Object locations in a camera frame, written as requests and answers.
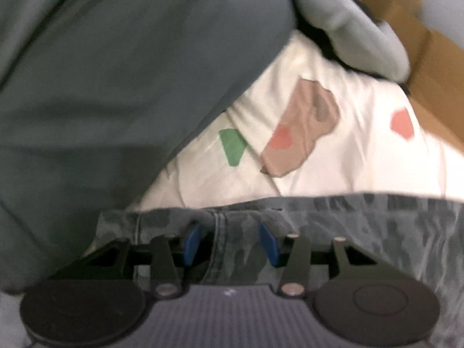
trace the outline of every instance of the blue object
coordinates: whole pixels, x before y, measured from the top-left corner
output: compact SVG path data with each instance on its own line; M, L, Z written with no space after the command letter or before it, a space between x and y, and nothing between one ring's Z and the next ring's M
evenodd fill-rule
M201 225L198 224L184 243L184 266L191 267L201 241Z
M280 252L277 238L275 238L274 234L271 233L269 228L264 223L259 224L259 238L261 240L261 244L264 247L264 250L266 251L269 262L272 264L272 266L277 267L280 261Z

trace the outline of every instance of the pink shape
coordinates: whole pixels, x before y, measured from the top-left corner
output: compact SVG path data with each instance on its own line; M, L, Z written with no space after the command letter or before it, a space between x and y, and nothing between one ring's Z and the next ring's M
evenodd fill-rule
M277 126L268 143L272 149L287 149L291 147L292 144L293 140L291 138L290 130L282 124Z
M405 140L410 140L414 137L414 127L412 126L411 117L406 108L396 111L391 116L390 129Z

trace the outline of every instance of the white fabric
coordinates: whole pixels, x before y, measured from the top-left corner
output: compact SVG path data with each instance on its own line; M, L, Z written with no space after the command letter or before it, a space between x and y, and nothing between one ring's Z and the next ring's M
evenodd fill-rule
M299 78L318 81L335 97L340 121L320 138L303 165L280 178L260 172L260 154L275 131ZM414 137L390 129L406 109ZM248 143L230 166L219 131L237 129ZM295 32L281 54L226 112L168 166L138 208L201 208L273 196L399 193L464 201L464 157L424 133L401 88L349 72L324 59Z

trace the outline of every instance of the green shape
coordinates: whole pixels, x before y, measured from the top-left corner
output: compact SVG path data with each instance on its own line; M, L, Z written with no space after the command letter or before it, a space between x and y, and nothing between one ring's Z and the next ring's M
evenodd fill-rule
M229 166L238 166L248 146L247 141L237 129L221 129L219 137L221 138L222 147L224 148Z

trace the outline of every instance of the black circular disc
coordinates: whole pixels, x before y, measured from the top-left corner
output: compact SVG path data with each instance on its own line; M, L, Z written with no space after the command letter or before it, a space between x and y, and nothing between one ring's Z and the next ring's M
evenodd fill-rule
M415 280L331 280L316 292L314 308L336 335L371 347L396 347L427 338L440 305Z
M126 333L144 309L144 293L130 280L46 280L26 293L20 314L41 343L88 347Z

